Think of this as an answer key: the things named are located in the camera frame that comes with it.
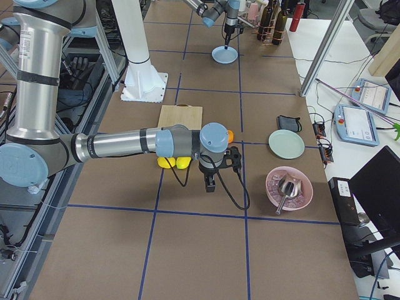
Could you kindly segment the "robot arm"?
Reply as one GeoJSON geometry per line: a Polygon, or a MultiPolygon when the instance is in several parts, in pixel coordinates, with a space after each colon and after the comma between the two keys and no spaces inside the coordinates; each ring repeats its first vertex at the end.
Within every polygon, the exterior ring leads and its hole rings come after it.
{"type": "Polygon", "coordinates": [[[228,49],[229,43],[232,39],[232,34],[238,27],[238,14],[240,8],[240,1],[228,0],[228,1],[215,1],[212,7],[202,1],[184,1],[198,16],[202,18],[202,22],[208,28],[214,25],[220,15],[225,13],[225,25],[224,25],[224,48],[228,49]]]}
{"type": "Polygon", "coordinates": [[[116,134],[63,134],[55,131],[63,39],[73,30],[97,31],[94,1],[16,1],[21,26],[16,117],[1,146],[1,178],[18,187],[89,159],[154,153],[199,161],[207,181],[224,166],[228,131],[216,122],[200,130],[183,125],[116,134]]]}

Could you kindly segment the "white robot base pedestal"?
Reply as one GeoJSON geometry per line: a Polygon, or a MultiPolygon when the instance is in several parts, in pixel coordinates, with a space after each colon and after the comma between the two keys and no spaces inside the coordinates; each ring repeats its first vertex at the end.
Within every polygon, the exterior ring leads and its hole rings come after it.
{"type": "Polygon", "coordinates": [[[139,1],[115,0],[112,6],[129,63],[121,99],[161,103],[168,74],[157,72],[151,63],[139,1]]]}

